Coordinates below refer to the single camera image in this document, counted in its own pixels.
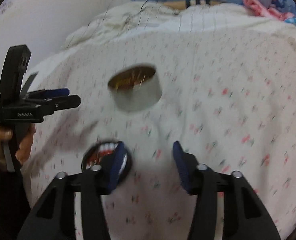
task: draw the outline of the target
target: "round container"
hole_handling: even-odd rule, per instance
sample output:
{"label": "round container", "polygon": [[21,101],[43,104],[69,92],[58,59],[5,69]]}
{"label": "round container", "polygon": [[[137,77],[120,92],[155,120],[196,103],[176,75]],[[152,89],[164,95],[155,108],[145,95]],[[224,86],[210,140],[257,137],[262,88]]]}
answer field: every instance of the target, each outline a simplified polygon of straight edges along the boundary
{"label": "round container", "polygon": [[156,68],[150,64],[131,66],[108,82],[117,107],[123,111],[140,111],[153,106],[162,95]]}

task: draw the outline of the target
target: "black sleeve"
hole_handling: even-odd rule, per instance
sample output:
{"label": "black sleeve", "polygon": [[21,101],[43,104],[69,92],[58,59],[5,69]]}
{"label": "black sleeve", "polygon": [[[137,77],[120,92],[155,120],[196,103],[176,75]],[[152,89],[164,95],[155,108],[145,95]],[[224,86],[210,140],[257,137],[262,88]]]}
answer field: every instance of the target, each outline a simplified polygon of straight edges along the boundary
{"label": "black sleeve", "polygon": [[0,240],[15,240],[29,212],[22,177],[0,171]]}

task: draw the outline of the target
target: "person's arm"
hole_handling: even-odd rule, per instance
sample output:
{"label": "person's arm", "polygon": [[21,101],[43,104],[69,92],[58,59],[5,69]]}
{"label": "person's arm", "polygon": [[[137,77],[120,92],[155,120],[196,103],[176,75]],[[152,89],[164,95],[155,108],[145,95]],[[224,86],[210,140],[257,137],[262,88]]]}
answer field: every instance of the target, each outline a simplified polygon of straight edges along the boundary
{"label": "person's arm", "polygon": [[[35,127],[32,125],[16,153],[21,163],[29,158],[34,133]],[[11,131],[0,127],[0,142],[10,140],[12,135]],[[22,177],[6,171],[0,143],[0,240],[15,240],[29,212]]]}

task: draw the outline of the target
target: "white wall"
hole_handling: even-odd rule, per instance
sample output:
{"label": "white wall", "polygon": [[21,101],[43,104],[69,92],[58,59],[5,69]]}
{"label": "white wall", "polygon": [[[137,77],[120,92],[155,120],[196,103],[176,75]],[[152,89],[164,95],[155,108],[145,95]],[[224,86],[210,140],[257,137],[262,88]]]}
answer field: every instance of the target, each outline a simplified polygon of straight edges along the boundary
{"label": "white wall", "polygon": [[[10,46],[27,44],[28,68],[58,52],[67,35],[106,11],[112,0],[5,0],[0,7],[0,75]],[[111,7],[129,0],[113,0]]]}

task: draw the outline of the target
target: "bed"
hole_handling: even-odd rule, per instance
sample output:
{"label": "bed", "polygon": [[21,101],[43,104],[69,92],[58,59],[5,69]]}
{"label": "bed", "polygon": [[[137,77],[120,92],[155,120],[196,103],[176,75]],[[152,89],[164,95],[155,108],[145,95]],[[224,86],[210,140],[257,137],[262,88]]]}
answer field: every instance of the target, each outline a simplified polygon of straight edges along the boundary
{"label": "bed", "polygon": [[[171,143],[180,139],[216,171],[241,170],[282,239],[296,239],[295,26],[250,17],[233,4],[179,12],[132,2],[95,17],[64,48],[27,73],[39,71],[32,90],[67,86],[84,102],[37,127],[23,170],[31,205],[58,171],[80,172],[83,153],[98,138],[114,137],[131,148],[135,169],[104,200],[112,238],[185,239],[195,204],[179,189],[171,160]],[[163,97],[130,115],[115,108],[106,85],[137,62],[157,66]],[[151,168],[143,169],[147,162]]]}

